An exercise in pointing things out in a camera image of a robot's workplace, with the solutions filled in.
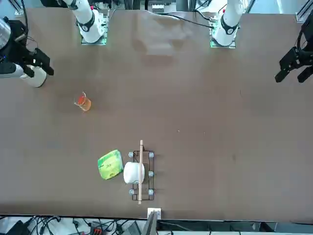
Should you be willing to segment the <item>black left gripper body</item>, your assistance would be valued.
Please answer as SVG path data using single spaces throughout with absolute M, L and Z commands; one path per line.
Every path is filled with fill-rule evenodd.
M 301 38 L 304 35 L 306 46 L 302 48 Z M 307 17 L 301 26 L 297 38 L 298 61 L 300 66 L 311 65 L 313 63 L 313 18 Z

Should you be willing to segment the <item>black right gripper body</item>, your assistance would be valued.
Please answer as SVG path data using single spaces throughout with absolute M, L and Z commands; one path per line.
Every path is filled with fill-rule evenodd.
M 0 62 L 34 65 L 34 52 L 27 47 L 26 26 L 21 21 L 0 22 Z

